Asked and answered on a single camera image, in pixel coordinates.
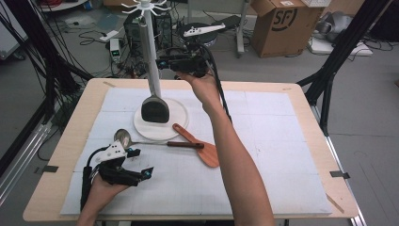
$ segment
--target silver ladle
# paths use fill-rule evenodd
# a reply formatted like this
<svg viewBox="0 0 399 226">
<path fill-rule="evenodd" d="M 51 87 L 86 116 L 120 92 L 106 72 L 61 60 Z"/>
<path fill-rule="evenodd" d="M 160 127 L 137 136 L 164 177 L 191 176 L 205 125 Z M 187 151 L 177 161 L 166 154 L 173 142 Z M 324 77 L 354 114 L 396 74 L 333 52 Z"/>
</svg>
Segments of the silver ladle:
<svg viewBox="0 0 399 226">
<path fill-rule="evenodd" d="M 125 129 L 119 129 L 114 135 L 114 140 L 119 140 L 123 149 L 127 149 L 134 144 L 155 144 L 155 145 L 167 145 L 169 147 L 181 147 L 181 148 L 193 148 L 203 149 L 203 143 L 191 143 L 191 142 L 178 142 L 178 141 L 139 141 L 133 142 L 129 132 Z"/>
</svg>

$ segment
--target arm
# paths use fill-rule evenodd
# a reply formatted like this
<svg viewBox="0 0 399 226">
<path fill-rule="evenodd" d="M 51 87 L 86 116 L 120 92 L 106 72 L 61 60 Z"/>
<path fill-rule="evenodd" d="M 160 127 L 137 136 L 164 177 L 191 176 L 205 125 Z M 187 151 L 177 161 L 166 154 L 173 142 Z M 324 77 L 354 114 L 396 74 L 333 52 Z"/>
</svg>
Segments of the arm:
<svg viewBox="0 0 399 226">
<path fill-rule="evenodd" d="M 178 75 L 192 86 L 211 120 L 235 225 L 274 225 L 262 177 L 220 103 L 215 79 L 210 75 L 202 78 L 185 73 Z"/>
<path fill-rule="evenodd" d="M 88 194 L 88 201 L 83 207 L 82 213 L 80 213 L 76 226 L 94 225 L 99 212 L 127 187 L 110 185 L 108 182 L 103 181 L 100 174 L 97 174 Z"/>
</svg>

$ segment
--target orange wooden spatula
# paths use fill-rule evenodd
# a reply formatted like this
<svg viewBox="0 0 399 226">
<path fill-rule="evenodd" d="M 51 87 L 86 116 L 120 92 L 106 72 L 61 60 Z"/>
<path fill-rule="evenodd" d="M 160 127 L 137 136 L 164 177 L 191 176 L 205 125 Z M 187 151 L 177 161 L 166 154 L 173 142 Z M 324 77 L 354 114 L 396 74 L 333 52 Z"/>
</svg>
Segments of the orange wooden spatula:
<svg viewBox="0 0 399 226">
<path fill-rule="evenodd" d="M 178 123 L 172 125 L 173 129 L 182 135 L 185 139 L 192 143 L 203 143 L 203 149 L 196 149 L 199 154 L 200 159 L 211 168 L 216 168 L 219 166 L 219 160 L 217 159 L 216 146 L 201 140 L 196 139 L 193 135 L 188 133 L 182 126 Z"/>
</svg>

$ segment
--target white round base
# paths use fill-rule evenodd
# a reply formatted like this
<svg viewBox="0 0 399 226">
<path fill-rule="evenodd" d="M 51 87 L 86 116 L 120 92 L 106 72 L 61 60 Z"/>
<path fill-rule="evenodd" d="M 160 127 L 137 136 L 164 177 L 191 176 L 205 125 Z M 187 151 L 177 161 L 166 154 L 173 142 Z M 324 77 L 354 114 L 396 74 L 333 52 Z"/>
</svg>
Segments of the white round base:
<svg viewBox="0 0 399 226">
<path fill-rule="evenodd" d="M 153 140 L 168 140 L 179 134 L 173 130 L 174 123 L 180 124 L 183 128 L 187 127 L 188 114 L 185 107 L 178 101 L 172 99 L 163 99 L 169 107 L 169 121 L 167 123 L 156 123 L 143 121 L 141 118 L 141 107 L 135 113 L 134 124 L 137 132 Z"/>
</svg>

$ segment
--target box label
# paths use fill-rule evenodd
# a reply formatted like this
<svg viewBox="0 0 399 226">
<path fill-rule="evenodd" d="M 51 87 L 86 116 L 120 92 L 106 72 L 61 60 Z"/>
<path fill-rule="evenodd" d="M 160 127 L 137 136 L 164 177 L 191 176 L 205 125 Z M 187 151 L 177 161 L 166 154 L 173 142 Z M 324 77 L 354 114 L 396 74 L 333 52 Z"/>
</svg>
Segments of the box label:
<svg viewBox="0 0 399 226">
<path fill-rule="evenodd" d="M 298 9 L 278 10 L 273 19 L 272 31 L 282 31 L 287 29 L 293 24 Z"/>
</svg>

